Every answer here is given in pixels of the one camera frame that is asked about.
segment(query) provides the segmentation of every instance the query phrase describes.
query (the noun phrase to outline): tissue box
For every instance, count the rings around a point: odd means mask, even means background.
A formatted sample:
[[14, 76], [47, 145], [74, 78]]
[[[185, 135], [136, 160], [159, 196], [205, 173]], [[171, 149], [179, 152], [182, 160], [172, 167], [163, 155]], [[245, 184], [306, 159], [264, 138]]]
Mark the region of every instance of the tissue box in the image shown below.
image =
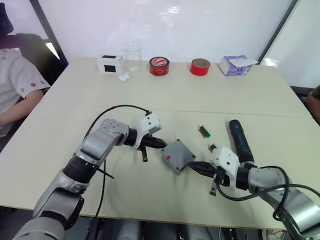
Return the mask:
[[122, 74], [125, 70], [125, 60], [122, 55], [101, 55], [96, 59], [99, 72]]
[[221, 59], [219, 68], [226, 76], [247, 75], [253, 64], [257, 61], [241, 56], [224, 56]]

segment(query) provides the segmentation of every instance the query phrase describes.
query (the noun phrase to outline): white shirt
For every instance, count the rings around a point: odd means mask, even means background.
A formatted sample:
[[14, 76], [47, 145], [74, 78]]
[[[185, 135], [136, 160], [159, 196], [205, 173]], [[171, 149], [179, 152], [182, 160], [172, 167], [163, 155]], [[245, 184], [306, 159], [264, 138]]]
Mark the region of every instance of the white shirt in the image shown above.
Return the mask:
[[[10, 49], [0, 49], [0, 114], [14, 106], [20, 97], [49, 87], [31, 62]], [[12, 125], [0, 126], [0, 137], [7, 135]]]

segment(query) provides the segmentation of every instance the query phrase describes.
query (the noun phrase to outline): black cable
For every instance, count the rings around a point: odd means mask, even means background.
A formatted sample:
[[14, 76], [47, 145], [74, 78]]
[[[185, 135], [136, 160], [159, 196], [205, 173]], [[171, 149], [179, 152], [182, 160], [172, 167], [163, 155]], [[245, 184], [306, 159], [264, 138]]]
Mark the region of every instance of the black cable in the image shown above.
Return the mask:
[[115, 179], [114, 176], [112, 176], [112, 175], [110, 175], [109, 173], [101, 170], [100, 168], [98, 168], [97, 171], [100, 172], [100, 173], [102, 173], [102, 174], [104, 174], [104, 175], [106, 175], [106, 176], [108, 176], [109, 178]]
[[278, 206], [276, 207], [276, 209], [274, 210], [274, 212], [272, 214], [272, 217], [274, 220], [281, 222], [280, 217], [278, 217], [277, 215], [284, 207], [284, 204], [285, 204], [287, 197], [288, 197], [289, 177], [288, 177], [287, 173], [285, 172], [285, 170], [283, 170], [283, 168], [281, 168], [279, 166], [263, 166], [263, 167], [261, 167], [261, 169], [266, 169], [266, 168], [279, 169], [284, 176], [284, 193], [283, 193], [283, 196], [282, 196], [280, 203], [278, 204]]
[[[106, 172], [106, 161], [104, 161], [104, 163], [103, 163], [103, 171]], [[100, 209], [101, 209], [101, 206], [102, 206], [102, 202], [103, 202], [103, 200], [104, 200], [105, 186], [106, 186], [106, 175], [103, 174], [101, 198], [100, 198], [99, 207], [98, 207], [98, 209], [97, 209], [97, 211], [96, 211], [96, 214], [95, 214], [95, 216], [94, 216], [95, 218], [98, 217], [99, 212], [100, 212]]]
[[[130, 107], [130, 108], [140, 109], [140, 110], [142, 110], [142, 111], [145, 111], [146, 115], [148, 115], [148, 114], [151, 113], [151, 112], [150, 112], [149, 110], [147, 110], [147, 109], [144, 109], [144, 108], [139, 107], [139, 106], [134, 106], [134, 105], [123, 104], [123, 105], [112, 106], [112, 107], [104, 110], [103, 112], [101, 112], [101, 113], [95, 118], [95, 120], [94, 120], [94, 121], [92, 122], [92, 124], [90, 125], [88, 131], [86, 131], [85, 136], [84, 136], [83, 139], [85, 139], [85, 138], [88, 136], [88, 134], [91, 132], [92, 128], [94, 127], [94, 125], [96, 124], [96, 122], [99, 120], [99, 118], [100, 118], [102, 115], [104, 115], [105, 113], [107, 113], [107, 112], [109, 112], [109, 111], [111, 111], [111, 110], [113, 110], [113, 109], [121, 108], [121, 107]], [[114, 178], [114, 177], [111, 176], [110, 174], [106, 173], [106, 160], [103, 162], [103, 171], [102, 171], [101, 169], [98, 169], [98, 172], [103, 173], [103, 182], [102, 182], [102, 191], [101, 191], [101, 198], [100, 198], [99, 207], [98, 207], [98, 209], [97, 209], [97, 211], [96, 211], [96, 214], [95, 214], [95, 216], [94, 216], [95, 219], [96, 219], [96, 218], [98, 217], [98, 215], [99, 215], [99, 212], [100, 212], [100, 209], [101, 209], [101, 206], [102, 206], [102, 202], [103, 202], [103, 200], [104, 200], [105, 186], [106, 186], [106, 175], [107, 175], [108, 177]]]
[[[272, 191], [274, 191], [274, 190], [276, 190], [276, 189], [282, 189], [282, 188], [287, 188], [287, 189], [289, 189], [289, 188], [307, 189], [307, 190], [313, 192], [314, 194], [316, 194], [316, 195], [320, 198], [320, 193], [319, 193], [318, 191], [316, 191], [315, 189], [313, 189], [313, 188], [311, 188], [311, 187], [309, 187], [309, 186], [305, 186], [305, 185], [301, 185], [301, 184], [281, 184], [281, 185], [276, 185], [276, 186], [273, 186], [273, 187], [267, 188], [267, 189], [265, 189], [265, 190], [256, 192], [256, 193], [251, 194], [251, 195], [248, 195], [248, 196], [243, 196], [243, 197], [232, 197], [232, 196], [229, 196], [229, 195], [225, 194], [225, 193], [221, 190], [219, 184], [216, 185], [216, 189], [218, 190], [218, 192], [219, 192], [223, 197], [225, 197], [226, 199], [232, 200], [232, 201], [237, 201], [237, 202], [239, 202], [239, 201], [245, 201], [245, 200], [248, 200], [248, 199], [253, 199], [253, 198], [259, 197], [259, 196], [261, 196], [261, 195], [263, 195], [263, 194], [266, 194], [266, 193], [268, 193], [268, 192], [272, 192]], [[273, 212], [273, 214], [272, 214], [273, 218], [274, 218], [275, 220], [277, 220], [277, 221], [278, 221], [278, 219], [275, 218], [275, 216], [277, 215], [277, 213], [278, 213], [278, 212], [281, 210], [281, 208], [283, 207], [283, 205], [281, 206], [280, 204], [281, 204], [281, 203], [284, 204], [284, 202], [286, 201], [286, 199], [285, 199], [285, 192], [286, 192], [286, 190], [284, 190], [283, 198], [282, 198], [281, 202], [279, 203], [279, 205], [276, 207], [276, 209], [274, 210], [274, 212]]]
[[[221, 188], [220, 188], [220, 184], [217, 184], [216, 185], [216, 189], [219, 191], [219, 193], [225, 197], [226, 199], [229, 199], [231, 201], [236, 201], [236, 202], [241, 202], [241, 201], [245, 201], [245, 200], [249, 200], [249, 199], [253, 199], [253, 198], [256, 198], [256, 197], [260, 197], [261, 195], [263, 194], [266, 194], [266, 193], [269, 193], [269, 192], [272, 192], [274, 190], [277, 190], [277, 189], [282, 189], [284, 188], [286, 185], [285, 184], [280, 184], [280, 185], [276, 185], [276, 186], [272, 186], [270, 188], [267, 188], [265, 190], [262, 190], [262, 191], [259, 191], [259, 192], [256, 192], [256, 193], [253, 193], [251, 195], [248, 195], [248, 196], [241, 196], [241, 197], [233, 197], [233, 196], [229, 196], [227, 194], [225, 194]], [[307, 189], [311, 192], [313, 192], [314, 194], [316, 194], [319, 198], [320, 198], [320, 193], [316, 190], [314, 190], [313, 188], [309, 187], [309, 186], [305, 186], [305, 185], [301, 185], [301, 184], [289, 184], [289, 188], [300, 188], [300, 189]]]
[[100, 118], [103, 114], [105, 114], [105, 113], [107, 113], [107, 112], [109, 112], [109, 111], [111, 111], [111, 110], [113, 110], [113, 109], [121, 108], [121, 107], [130, 107], [130, 108], [140, 109], [140, 110], [142, 110], [142, 111], [145, 111], [146, 114], [150, 114], [150, 111], [149, 111], [149, 110], [146, 110], [146, 109], [144, 109], [144, 108], [142, 108], [142, 107], [135, 106], [135, 105], [123, 104], [123, 105], [112, 106], [112, 107], [108, 108], [107, 110], [104, 110], [102, 113], [100, 113], [100, 114], [95, 118], [95, 120], [92, 122], [91, 126], [89, 127], [88, 131], [86, 131], [86, 134], [85, 134], [85, 136], [84, 136], [83, 139], [85, 139], [86, 136], [88, 136], [88, 134], [91, 132], [91, 130], [92, 130], [92, 128], [94, 127], [94, 125], [96, 124], [96, 122], [99, 120], [99, 118]]

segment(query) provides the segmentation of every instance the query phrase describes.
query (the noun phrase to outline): clear glass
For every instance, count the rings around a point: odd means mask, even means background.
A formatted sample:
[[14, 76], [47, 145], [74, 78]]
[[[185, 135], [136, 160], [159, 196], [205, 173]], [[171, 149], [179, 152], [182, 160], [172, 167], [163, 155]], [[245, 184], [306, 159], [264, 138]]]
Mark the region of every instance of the clear glass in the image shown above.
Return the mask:
[[125, 56], [125, 71], [135, 75], [142, 70], [141, 46], [136, 42], [129, 42], [122, 51]]

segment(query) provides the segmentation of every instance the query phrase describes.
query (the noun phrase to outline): tape roll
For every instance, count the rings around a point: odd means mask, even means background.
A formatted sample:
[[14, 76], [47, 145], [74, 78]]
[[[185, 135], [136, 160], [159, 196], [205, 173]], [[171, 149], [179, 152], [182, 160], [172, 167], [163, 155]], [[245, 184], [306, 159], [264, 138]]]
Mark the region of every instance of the tape roll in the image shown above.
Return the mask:
[[190, 72], [197, 76], [204, 76], [208, 73], [210, 62], [203, 58], [193, 59], [190, 66]]
[[163, 76], [169, 72], [170, 61], [163, 56], [155, 56], [149, 61], [149, 71], [152, 75]]

